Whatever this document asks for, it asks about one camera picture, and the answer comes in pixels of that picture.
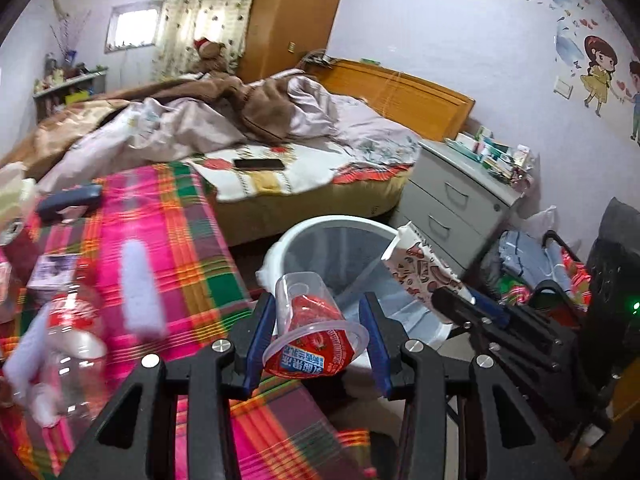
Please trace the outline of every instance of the blue jeans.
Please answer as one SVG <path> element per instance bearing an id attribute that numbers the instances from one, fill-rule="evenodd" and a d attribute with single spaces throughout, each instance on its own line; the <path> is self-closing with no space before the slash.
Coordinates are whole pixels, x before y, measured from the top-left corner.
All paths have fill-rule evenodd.
<path id="1" fill-rule="evenodd" d="M 640 114 L 634 114 L 634 129 L 631 132 L 631 138 L 636 140 L 638 137 L 638 144 L 640 144 Z"/>

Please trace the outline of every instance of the smartphone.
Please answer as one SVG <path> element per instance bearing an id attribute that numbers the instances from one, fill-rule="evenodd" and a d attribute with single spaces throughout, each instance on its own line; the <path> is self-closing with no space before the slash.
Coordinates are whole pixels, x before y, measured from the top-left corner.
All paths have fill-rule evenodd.
<path id="1" fill-rule="evenodd" d="M 284 164 L 279 158 L 236 158 L 236 170 L 247 171 L 281 171 Z"/>

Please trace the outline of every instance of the curtain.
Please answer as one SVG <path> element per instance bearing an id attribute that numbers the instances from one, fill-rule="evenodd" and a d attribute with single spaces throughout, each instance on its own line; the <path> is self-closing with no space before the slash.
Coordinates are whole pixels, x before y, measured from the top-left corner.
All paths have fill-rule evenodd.
<path id="1" fill-rule="evenodd" d="M 253 0 L 165 0 L 158 32 L 154 76 L 157 80 L 186 72 L 198 53 L 194 40 L 226 44 L 230 72 L 244 52 L 244 35 Z"/>

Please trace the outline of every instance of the window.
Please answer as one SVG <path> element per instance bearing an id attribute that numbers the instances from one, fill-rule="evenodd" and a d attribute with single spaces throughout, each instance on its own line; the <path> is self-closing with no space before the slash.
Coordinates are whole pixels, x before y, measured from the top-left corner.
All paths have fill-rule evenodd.
<path id="1" fill-rule="evenodd" d="M 114 7 L 105 53 L 155 44 L 161 11 L 162 1 Z"/>

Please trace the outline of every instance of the screw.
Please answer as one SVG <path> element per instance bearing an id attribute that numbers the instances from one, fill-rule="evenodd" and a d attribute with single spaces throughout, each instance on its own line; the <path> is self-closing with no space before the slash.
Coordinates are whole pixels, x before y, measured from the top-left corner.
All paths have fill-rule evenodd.
<path id="1" fill-rule="evenodd" d="M 476 357 L 476 363 L 481 368 L 491 368 L 494 365 L 494 359 L 488 355 L 479 355 Z"/>
<path id="2" fill-rule="evenodd" d="M 222 352 L 226 352 L 231 348 L 231 341 L 228 341 L 226 339 L 218 339 L 213 342 L 211 348 L 213 348 L 215 352 L 220 352 L 222 354 Z"/>
<path id="3" fill-rule="evenodd" d="M 145 368 L 153 368 L 158 366 L 160 358 L 156 354 L 147 354 L 142 358 L 142 365 Z"/>
<path id="4" fill-rule="evenodd" d="M 422 341 L 418 341 L 417 339 L 409 339 L 409 341 L 404 343 L 404 347 L 412 353 L 422 352 L 422 350 L 424 350 L 424 344 Z"/>

